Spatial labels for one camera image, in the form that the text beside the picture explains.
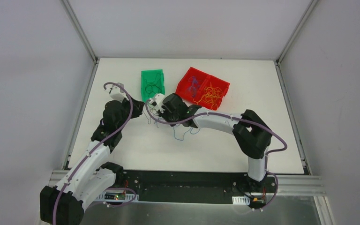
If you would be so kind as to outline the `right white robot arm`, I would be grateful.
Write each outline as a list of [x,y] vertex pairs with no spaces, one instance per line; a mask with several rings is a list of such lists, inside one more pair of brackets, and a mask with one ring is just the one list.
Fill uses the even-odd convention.
[[172,93],[168,96],[158,93],[150,100],[159,117],[174,126],[181,124],[191,128],[210,128],[233,135],[248,157],[248,188],[259,192],[266,186],[264,154],[271,144],[269,127],[252,110],[244,113],[218,113],[200,105],[186,105],[182,98]]

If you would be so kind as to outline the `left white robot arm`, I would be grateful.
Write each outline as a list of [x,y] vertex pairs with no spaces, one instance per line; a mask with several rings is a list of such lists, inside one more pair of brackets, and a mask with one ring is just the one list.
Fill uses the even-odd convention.
[[123,167],[109,162],[122,138],[121,130],[143,113],[144,102],[112,100],[105,104],[102,119],[78,162],[54,186],[40,192],[40,219],[52,225],[78,225],[87,208],[106,189],[124,185]]

